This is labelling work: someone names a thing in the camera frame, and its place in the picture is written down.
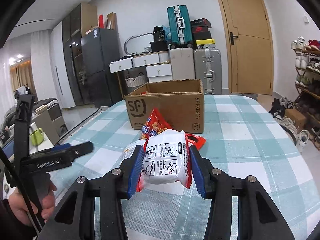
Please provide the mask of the person's left hand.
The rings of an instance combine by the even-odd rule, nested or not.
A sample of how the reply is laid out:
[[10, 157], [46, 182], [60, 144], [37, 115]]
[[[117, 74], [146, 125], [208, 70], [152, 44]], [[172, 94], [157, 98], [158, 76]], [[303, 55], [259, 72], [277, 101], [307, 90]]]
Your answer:
[[[54, 191], [57, 188], [52, 181], [49, 184], [49, 193], [42, 200], [42, 212], [41, 216], [46, 222], [49, 217], [52, 215], [55, 209], [55, 196]], [[28, 208], [25, 204], [25, 201], [22, 197], [22, 194], [16, 188], [15, 191], [9, 196], [9, 206], [13, 211], [13, 214], [17, 217], [17, 219], [22, 222], [24, 225], [32, 226], [31, 220], [28, 216]]]

